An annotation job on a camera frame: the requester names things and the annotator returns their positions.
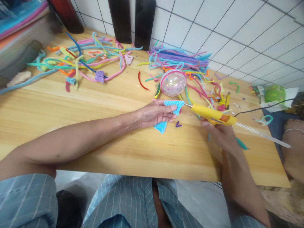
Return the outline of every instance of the red container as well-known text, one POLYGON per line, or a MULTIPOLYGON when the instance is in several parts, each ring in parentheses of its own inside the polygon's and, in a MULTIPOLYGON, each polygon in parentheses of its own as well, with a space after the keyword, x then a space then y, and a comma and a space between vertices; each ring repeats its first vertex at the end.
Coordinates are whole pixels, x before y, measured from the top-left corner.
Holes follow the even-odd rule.
POLYGON ((80 34, 84 28, 76 14, 71 0, 48 0, 53 6, 62 23, 70 33, 80 34))

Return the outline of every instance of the hand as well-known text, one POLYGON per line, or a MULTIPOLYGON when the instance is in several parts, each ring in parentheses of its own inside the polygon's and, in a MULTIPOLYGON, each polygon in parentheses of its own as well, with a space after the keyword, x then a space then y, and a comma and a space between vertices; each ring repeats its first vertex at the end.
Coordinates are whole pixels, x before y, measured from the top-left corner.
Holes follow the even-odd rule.
POLYGON ((177 116, 172 112, 176 109, 176 105, 165 106, 164 100, 158 100, 135 111, 135 113, 140 123, 140 127, 146 128, 162 121, 173 122, 173 119, 176 119, 177 116))
POLYGON ((201 125, 206 128, 213 137, 215 143, 225 151, 233 152, 240 149, 232 126, 225 126, 221 124, 216 124, 213 126, 205 118, 201 117, 201 125))

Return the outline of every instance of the yellow glue gun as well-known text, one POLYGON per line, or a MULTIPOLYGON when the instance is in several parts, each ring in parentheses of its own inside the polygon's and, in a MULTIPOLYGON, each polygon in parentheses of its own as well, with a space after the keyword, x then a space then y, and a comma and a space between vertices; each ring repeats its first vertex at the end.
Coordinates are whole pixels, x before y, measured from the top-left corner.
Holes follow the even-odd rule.
POLYGON ((237 122, 235 117, 224 115, 221 111, 217 111, 211 108, 207 108, 205 106, 197 105, 197 104, 184 104, 191 108, 191 110, 204 118, 206 118, 211 124, 222 124, 226 126, 233 125, 237 122))

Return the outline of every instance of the person's left hand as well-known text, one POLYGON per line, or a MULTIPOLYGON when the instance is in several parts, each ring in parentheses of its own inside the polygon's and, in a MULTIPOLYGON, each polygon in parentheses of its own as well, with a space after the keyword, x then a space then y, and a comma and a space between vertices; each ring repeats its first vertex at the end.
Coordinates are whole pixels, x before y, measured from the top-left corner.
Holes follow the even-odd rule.
POLYGON ((176 109, 176 105, 165 106, 164 100, 157 100, 135 111, 135 113, 140 127, 146 128, 162 121, 173 122, 177 116, 172 112, 176 109))

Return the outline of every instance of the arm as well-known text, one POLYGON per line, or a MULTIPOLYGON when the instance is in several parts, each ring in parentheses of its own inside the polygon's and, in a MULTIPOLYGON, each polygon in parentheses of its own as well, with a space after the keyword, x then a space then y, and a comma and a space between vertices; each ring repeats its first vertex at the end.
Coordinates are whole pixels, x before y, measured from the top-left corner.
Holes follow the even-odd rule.
POLYGON ((223 149, 222 186, 229 216, 250 215, 270 227, 264 200, 251 176, 243 151, 239 147, 231 126, 213 126, 202 118, 201 125, 223 149))
POLYGON ((0 161, 0 181, 32 173, 56 176, 58 165, 72 161, 138 128, 172 122, 176 105, 152 102, 137 111, 113 118, 77 123, 51 131, 18 146, 0 161))

